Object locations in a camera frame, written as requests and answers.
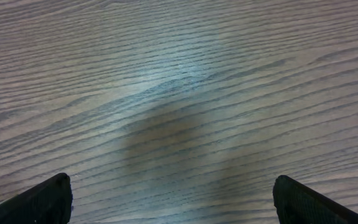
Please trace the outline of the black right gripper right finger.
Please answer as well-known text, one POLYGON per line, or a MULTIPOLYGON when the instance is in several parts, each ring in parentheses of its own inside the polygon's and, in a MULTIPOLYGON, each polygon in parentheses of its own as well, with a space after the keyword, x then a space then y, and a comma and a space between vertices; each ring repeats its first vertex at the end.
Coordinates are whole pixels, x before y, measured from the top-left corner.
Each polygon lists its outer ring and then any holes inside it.
POLYGON ((273 202, 280 224, 358 224, 358 213, 286 175, 275 180, 273 202))

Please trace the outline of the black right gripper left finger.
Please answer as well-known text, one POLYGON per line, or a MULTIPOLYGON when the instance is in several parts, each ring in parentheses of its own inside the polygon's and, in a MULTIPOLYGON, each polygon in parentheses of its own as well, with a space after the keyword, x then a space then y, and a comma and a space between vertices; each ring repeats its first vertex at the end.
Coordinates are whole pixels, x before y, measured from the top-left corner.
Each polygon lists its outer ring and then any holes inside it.
POLYGON ((0 224, 67 224, 73 203, 70 177, 59 173, 0 203, 0 224))

